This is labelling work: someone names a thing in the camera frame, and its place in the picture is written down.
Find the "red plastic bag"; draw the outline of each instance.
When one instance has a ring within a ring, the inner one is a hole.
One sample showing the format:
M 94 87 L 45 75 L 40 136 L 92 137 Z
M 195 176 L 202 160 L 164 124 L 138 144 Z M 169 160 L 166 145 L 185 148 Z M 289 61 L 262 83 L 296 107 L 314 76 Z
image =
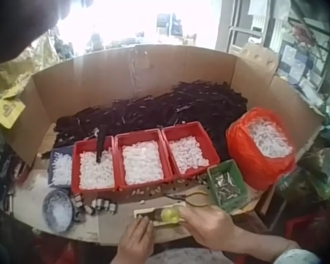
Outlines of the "red plastic bag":
M 262 154 L 248 133 L 248 126 L 254 120 L 263 119 L 273 123 L 276 130 L 292 147 L 284 157 L 270 158 Z M 266 190 L 277 179 L 295 167 L 295 148 L 292 146 L 279 118 L 271 111 L 255 107 L 245 113 L 226 130 L 230 156 L 238 164 L 245 182 L 256 190 Z

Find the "red tray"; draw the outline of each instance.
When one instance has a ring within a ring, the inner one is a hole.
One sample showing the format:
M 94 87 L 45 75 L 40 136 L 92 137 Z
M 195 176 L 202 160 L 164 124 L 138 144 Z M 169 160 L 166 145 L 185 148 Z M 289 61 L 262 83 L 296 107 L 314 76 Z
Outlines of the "red tray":
M 164 137 L 164 141 L 167 145 L 172 168 L 175 171 L 176 175 L 185 178 L 193 177 L 202 172 L 205 172 L 208 167 L 220 163 L 219 155 L 216 153 L 213 143 L 211 142 L 208 134 L 205 132 L 201 123 L 195 121 L 187 124 L 169 126 L 167 128 L 162 129 L 162 134 Z M 187 136 L 194 136 L 196 138 L 197 142 L 200 145 L 200 149 L 202 149 L 203 158 L 206 158 L 209 161 L 209 165 L 205 167 L 200 167 L 198 169 L 190 168 L 186 170 L 184 174 L 181 174 L 177 167 L 175 157 L 171 152 L 169 141 L 179 140 Z
M 159 156 L 164 172 L 164 179 L 157 181 L 150 181 L 148 183 L 127 185 L 125 181 L 125 168 L 123 165 L 122 147 L 130 146 L 132 144 L 144 141 L 155 140 L 159 147 Z M 168 182 L 173 180 L 173 173 L 169 163 L 169 154 L 162 138 L 161 131 L 159 129 L 148 129 L 142 131 L 129 132 L 125 134 L 119 134 L 115 137 L 115 155 L 117 156 L 119 166 L 119 180 L 121 189 L 141 188 L 154 184 Z
M 98 193 L 102 191 L 115 191 L 119 186 L 118 179 L 118 163 L 115 158 L 115 146 L 114 146 L 114 137 L 107 136 L 104 141 L 104 149 L 107 150 L 111 147 L 112 156 L 113 156 L 113 166 L 114 166 L 114 180 L 115 187 L 113 188 L 103 188 L 103 189 L 81 189 L 79 188 L 80 183 L 80 153 L 84 151 L 97 151 L 97 139 L 91 140 L 82 140 L 77 141 L 73 146 L 73 155 L 72 155 L 72 179 L 71 179 L 71 189 L 74 194 L 78 193 Z

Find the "cardboard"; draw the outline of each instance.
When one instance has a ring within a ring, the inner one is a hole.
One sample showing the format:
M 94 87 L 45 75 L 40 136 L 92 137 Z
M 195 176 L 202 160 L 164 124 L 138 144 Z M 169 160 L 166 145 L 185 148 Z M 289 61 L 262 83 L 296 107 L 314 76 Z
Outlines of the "cardboard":
M 241 92 L 248 106 L 276 112 L 297 151 L 319 130 L 314 112 L 284 80 L 274 76 L 277 58 L 264 48 L 247 45 L 241 57 L 210 49 L 139 45 L 86 54 L 32 76 L 20 99 L 26 106 L 4 137 L 32 164 L 43 138 L 59 117 L 86 107 L 109 106 L 113 100 L 161 95 L 179 81 L 222 83 Z

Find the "sleeve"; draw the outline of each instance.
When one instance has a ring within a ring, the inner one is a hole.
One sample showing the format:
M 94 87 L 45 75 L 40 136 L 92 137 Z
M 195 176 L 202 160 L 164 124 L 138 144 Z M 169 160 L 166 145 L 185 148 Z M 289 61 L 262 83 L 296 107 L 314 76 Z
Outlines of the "sleeve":
M 318 264 L 321 263 L 321 261 L 312 252 L 303 249 L 292 249 L 283 253 L 274 262 L 274 264 L 290 264 L 290 263 Z

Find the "pile of black parts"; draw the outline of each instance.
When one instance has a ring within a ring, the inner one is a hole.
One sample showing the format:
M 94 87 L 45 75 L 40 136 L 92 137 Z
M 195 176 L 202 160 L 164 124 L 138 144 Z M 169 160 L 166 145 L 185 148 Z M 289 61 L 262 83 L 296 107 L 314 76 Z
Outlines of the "pile of black parts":
M 95 129 L 106 126 L 107 135 L 162 128 L 199 121 L 220 156 L 229 159 L 226 129 L 247 111 L 247 99 L 230 86 L 205 81 L 180 82 L 171 93 L 133 100 L 114 101 L 111 107 L 84 109 L 56 122 L 54 148 L 95 137 Z

